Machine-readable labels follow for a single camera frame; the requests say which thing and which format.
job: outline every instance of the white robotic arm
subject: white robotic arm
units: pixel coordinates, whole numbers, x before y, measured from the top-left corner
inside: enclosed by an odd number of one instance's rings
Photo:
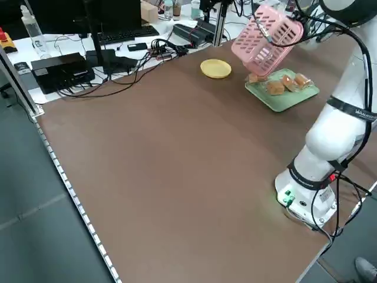
[[[377,1],[320,0],[322,9],[352,31],[366,45],[371,55],[372,70],[377,68]],[[356,47],[331,101],[325,105],[306,135],[306,145],[290,166],[277,176],[278,201],[299,218],[323,226],[337,210],[335,194],[328,186],[337,165],[357,151],[366,133],[366,124],[374,120],[377,103],[365,109],[365,57]],[[354,106],[358,115],[350,115],[341,105]],[[322,183],[321,189],[316,184]]]

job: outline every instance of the keyboard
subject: keyboard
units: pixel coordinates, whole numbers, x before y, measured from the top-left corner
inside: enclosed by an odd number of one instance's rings
[[[129,29],[126,31],[117,32],[103,32],[101,34],[98,34],[98,37],[100,39],[100,44],[105,45],[135,40],[135,37],[153,37],[155,35],[160,34],[151,25],[145,25],[138,29]]]

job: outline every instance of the brown table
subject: brown table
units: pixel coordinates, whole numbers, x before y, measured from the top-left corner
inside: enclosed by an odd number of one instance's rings
[[[116,96],[44,106],[38,121],[123,282],[300,277],[326,238],[285,215],[273,181],[339,81],[348,44],[335,38],[315,52],[291,52],[282,67],[322,92],[280,114],[245,90],[247,71],[229,44],[168,62]],[[232,74],[205,77],[207,58],[226,60]],[[370,185],[375,156],[369,146],[350,175]],[[343,218],[352,202],[345,191]]]

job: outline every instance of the shoe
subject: shoe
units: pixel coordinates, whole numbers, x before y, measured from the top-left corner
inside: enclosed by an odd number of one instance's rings
[[[355,266],[358,274],[367,283],[376,282],[377,268],[364,258],[356,258]]]

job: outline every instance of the pink plastic basket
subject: pink plastic basket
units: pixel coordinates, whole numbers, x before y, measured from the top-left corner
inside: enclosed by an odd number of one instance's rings
[[[299,40],[303,34],[302,24],[293,22],[275,9],[261,5],[255,13],[256,18],[269,31],[276,44],[286,45]],[[270,74],[292,47],[275,47],[268,43],[260,32],[254,19],[246,25],[234,40],[232,51],[252,73],[260,76]]]

